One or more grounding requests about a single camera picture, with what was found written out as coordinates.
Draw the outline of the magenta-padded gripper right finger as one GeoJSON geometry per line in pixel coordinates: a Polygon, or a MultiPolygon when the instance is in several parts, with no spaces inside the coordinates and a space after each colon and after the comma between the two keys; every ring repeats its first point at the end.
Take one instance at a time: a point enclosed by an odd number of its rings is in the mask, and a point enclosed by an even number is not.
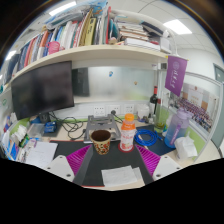
{"type": "Polygon", "coordinates": [[[137,145],[136,148],[154,181],[160,180],[182,169],[182,167],[168,155],[159,156],[139,145],[137,145]]]}

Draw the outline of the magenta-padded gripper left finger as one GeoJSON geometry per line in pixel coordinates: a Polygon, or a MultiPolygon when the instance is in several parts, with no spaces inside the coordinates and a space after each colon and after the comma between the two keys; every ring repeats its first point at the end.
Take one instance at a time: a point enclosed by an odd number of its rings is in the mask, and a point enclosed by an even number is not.
{"type": "Polygon", "coordinates": [[[45,170],[81,186],[92,156],[93,146],[87,145],[68,156],[57,156],[45,170]]]}

